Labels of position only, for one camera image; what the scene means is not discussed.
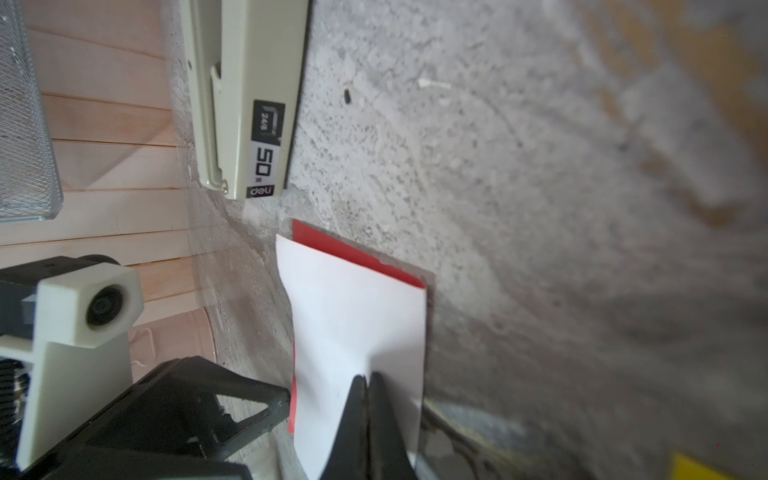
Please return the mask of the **red white letter card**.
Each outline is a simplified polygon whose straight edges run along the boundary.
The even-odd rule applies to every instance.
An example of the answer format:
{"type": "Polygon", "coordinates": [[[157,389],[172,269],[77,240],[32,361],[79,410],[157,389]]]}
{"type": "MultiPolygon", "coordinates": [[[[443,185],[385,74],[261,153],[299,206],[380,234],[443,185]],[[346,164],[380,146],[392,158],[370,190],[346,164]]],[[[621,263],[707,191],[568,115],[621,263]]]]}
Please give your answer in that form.
{"type": "Polygon", "coordinates": [[[305,223],[278,236],[279,276],[294,331],[289,430],[318,479],[355,376],[381,373],[409,462],[416,461],[424,390],[427,288],[305,223]]]}

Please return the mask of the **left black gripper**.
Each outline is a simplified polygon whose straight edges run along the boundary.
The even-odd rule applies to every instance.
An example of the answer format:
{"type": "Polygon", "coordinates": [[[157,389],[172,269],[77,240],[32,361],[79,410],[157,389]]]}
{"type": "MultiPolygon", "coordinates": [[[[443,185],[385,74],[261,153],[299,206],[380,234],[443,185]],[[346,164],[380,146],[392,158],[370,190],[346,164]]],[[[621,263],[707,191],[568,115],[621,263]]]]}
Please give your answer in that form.
{"type": "Polygon", "coordinates": [[[249,479],[228,458],[288,417],[287,388],[202,357],[162,363],[32,466],[3,479],[249,479]]]}

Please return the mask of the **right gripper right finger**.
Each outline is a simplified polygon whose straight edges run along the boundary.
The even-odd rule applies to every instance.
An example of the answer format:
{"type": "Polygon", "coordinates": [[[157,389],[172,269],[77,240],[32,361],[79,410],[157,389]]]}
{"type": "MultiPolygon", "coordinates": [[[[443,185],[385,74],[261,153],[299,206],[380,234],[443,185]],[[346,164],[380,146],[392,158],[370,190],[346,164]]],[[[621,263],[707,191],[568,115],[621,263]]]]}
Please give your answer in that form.
{"type": "Polygon", "coordinates": [[[368,478],[416,480],[417,476],[389,399],[382,374],[373,372],[368,382],[368,478]]]}

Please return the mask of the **yellow envelope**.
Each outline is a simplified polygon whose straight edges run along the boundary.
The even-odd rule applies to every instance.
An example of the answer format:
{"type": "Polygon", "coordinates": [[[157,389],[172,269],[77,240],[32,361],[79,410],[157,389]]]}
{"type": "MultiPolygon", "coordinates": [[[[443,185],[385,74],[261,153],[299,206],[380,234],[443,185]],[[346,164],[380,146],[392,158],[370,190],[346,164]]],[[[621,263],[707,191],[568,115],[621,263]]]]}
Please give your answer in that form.
{"type": "Polygon", "coordinates": [[[735,480],[704,463],[701,463],[682,453],[672,456],[669,470],[669,480],[735,480]]]}

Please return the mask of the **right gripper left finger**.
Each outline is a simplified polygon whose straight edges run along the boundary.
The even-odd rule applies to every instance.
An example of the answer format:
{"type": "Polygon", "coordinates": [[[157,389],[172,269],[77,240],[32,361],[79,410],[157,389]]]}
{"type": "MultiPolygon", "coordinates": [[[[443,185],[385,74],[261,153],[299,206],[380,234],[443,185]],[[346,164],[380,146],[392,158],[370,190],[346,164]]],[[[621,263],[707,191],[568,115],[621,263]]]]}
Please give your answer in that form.
{"type": "Polygon", "coordinates": [[[368,460],[368,385],[355,376],[320,479],[367,479],[368,460]]]}

